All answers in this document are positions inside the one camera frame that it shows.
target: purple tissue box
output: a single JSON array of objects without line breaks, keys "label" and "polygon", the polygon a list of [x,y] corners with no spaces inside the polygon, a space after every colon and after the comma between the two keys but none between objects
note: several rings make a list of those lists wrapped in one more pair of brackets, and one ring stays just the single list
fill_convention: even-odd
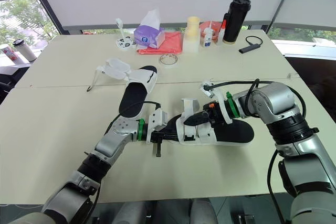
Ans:
[{"label": "purple tissue box", "polygon": [[157,30],[150,26],[139,26],[134,31],[134,40],[138,45],[159,48],[165,40],[164,30],[161,27],[160,30]]}]

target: black water bottle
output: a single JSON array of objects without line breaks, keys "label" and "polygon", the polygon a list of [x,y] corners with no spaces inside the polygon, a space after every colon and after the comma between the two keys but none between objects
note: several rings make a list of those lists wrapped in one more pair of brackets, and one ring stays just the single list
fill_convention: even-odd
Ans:
[{"label": "black water bottle", "polygon": [[250,0],[233,0],[229,11],[224,15],[226,19],[223,42],[234,44],[242,28],[247,12],[251,9]]}]

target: floor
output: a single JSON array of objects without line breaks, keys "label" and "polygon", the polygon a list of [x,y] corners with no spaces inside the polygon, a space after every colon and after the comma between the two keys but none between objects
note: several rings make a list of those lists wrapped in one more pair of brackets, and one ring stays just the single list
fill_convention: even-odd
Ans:
[{"label": "floor", "polygon": [[[288,194],[276,194],[276,198],[282,214],[288,219],[292,197]],[[256,224],[280,223],[269,195],[218,197],[210,198],[210,201],[220,224],[233,223],[230,212],[238,209],[243,210],[246,215],[253,215]],[[152,224],[188,224],[189,202],[188,199],[158,201]],[[100,224],[110,224],[121,206],[122,203],[98,204],[92,216],[100,216]],[[20,205],[19,207],[0,205],[0,223],[7,224],[30,212],[41,210],[41,206]]]}]

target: green ring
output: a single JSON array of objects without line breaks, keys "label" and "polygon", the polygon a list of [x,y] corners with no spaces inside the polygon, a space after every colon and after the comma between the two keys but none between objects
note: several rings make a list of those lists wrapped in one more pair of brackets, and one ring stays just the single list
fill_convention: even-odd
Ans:
[{"label": "green ring", "polygon": [[229,102],[233,115],[235,116],[235,118],[239,118],[240,117],[239,112],[236,110],[235,102],[233,101],[230,92],[226,92],[226,98]]},{"label": "green ring", "polygon": [[138,141],[141,141],[141,137],[142,137],[142,129],[143,129],[143,125],[145,124],[145,120],[140,118],[139,120],[139,127],[138,127]]}]

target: white table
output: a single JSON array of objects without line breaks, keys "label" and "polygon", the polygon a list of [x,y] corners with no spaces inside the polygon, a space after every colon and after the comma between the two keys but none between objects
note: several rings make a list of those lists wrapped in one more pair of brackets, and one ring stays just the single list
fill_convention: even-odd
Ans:
[{"label": "white table", "polygon": [[[254,35],[264,43],[259,49],[246,54],[238,52],[248,46],[245,37]],[[158,55],[140,55],[135,49],[121,51],[115,45],[118,35],[69,35],[56,37],[41,53],[17,88],[89,86],[97,66],[106,59],[120,58],[133,69],[144,65],[157,67],[157,83],[286,78],[296,73],[262,30],[241,31],[234,45],[214,43],[210,48],[200,47],[198,54],[179,55],[178,65],[166,69],[159,64]],[[97,85],[123,84],[106,75],[98,78]]]},{"label": "white table", "polygon": [[[300,78],[274,79],[301,93],[310,127],[336,162],[336,125]],[[199,82],[157,84],[148,100],[162,103],[169,118],[181,98],[210,101]],[[223,88],[236,93],[249,85]],[[124,86],[14,89],[0,106],[0,204],[43,204],[85,158],[117,115]],[[146,113],[154,110],[146,105]],[[267,168],[275,149],[267,127],[250,118],[254,140],[244,147],[129,143],[102,184],[100,202],[195,198],[268,193]],[[274,192],[285,191],[274,166]]]}]

